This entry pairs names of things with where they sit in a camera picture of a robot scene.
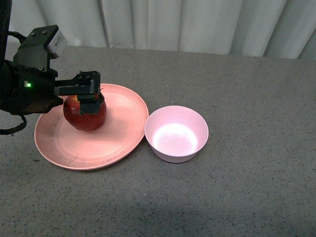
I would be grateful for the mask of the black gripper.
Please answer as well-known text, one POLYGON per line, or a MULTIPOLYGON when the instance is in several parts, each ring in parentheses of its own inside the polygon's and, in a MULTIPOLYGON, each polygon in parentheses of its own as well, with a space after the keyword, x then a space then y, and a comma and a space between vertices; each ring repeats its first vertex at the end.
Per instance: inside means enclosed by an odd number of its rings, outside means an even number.
POLYGON ((58 96, 76 95, 82 115, 100 112, 104 96, 99 72, 80 71, 73 79, 55 81, 57 76, 53 69, 41 72, 5 60, 0 69, 0 109, 13 115, 48 113, 62 105, 58 96))

